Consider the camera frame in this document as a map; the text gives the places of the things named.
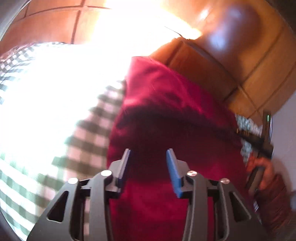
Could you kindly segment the person right hand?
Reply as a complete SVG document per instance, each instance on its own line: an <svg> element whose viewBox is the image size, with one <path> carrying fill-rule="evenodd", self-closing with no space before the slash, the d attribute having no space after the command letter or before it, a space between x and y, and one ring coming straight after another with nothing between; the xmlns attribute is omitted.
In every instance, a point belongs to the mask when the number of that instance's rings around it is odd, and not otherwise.
<svg viewBox="0 0 296 241"><path fill-rule="evenodd" d="M248 178L251 175L251 172L255 170L255 168L262 167L264 169L262 180L260 181L258 187L256 188L259 192L265 192L269 190L273 181L276 178L276 174L274 171L274 166L272 162L265 157L256 157L253 153L250 154L248 158L248 162L246 165L246 171L248 174Z"/></svg>

